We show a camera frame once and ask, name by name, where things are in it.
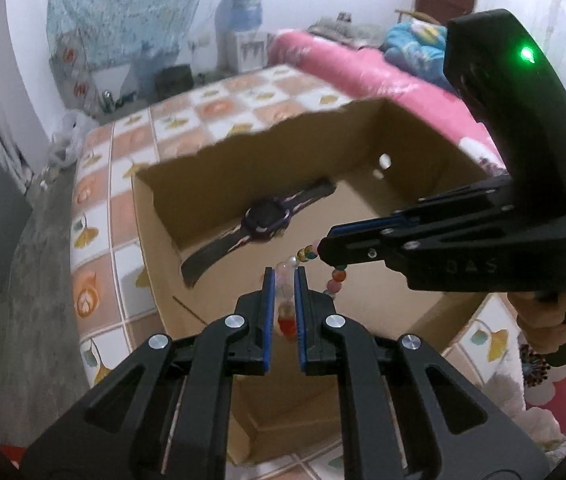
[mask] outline beaded bracelet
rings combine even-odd
[[[277,263],[275,267],[275,280],[277,286],[277,298],[281,300],[277,313],[279,328],[283,335],[294,340],[297,337],[296,312],[294,306],[294,271],[299,263],[306,263],[318,257],[318,245],[320,240],[297,251],[297,254],[290,256],[285,262]],[[346,266],[334,267],[332,279],[325,286],[324,294],[332,299],[343,287],[343,282],[348,274]]]

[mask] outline watch face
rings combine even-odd
[[[289,211],[275,200],[262,200],[254,204],[245,215],[244,224],[258,238],[271,237],[285,227]]]

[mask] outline orange bead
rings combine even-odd
[[[341,282],[344,282],[344,281],[345,281],[345,278],[347,278],[347,277],[348,277],[348,273],[345,272],[344,270],[337,270],[337,269],[334,269],[334,270],[332,271],[332,279],[333,279],[335,282],[340,282],[340,283],[341,283]]]

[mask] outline human hand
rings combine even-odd
[[[517,311],[517,324],[536,352],[551,354],[566,344],[566,291],[554,302],[536,300],[534,292],[510,292],[508,300]]]

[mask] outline cardboard box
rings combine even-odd
[[[389,155],[385,170],[379,158]],[[337,182],[333,195],[292,218],[281,238],[252,243],[224,257],[189,289],[182,260],[236,226],[255,200],[303,189],[320,177]],[[169,335],[196,334],[234,311],[237,298],[261,287],[274,267],[335,224],[386,216],[429,196],[483,179],[474,162],[431,127],[386,100],[303,114],[267,132],[239,135],[138,173],[133,182],[145,265]],[[305,264],[314,290],[332,269]],[[423,336],[442,351],[468,322],[482,294],[442,294],[407,288],[382,262],[348,267],[336,309],[378,335]],[[334,378],[306,378],[297,345],[275,334],[271,372],[234,383],[228,454],[260,462],[340,431]]]

